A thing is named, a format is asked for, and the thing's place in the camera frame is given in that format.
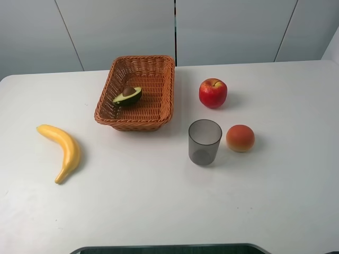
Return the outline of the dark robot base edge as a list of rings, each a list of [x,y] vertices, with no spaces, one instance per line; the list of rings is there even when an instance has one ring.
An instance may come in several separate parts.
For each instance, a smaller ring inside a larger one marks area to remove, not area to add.
[[[72,253],[268,253],[261,247],[249,243],[231,244],[182,244],[182,245],[159,245],[159,246],[97,246],[81,247]]]

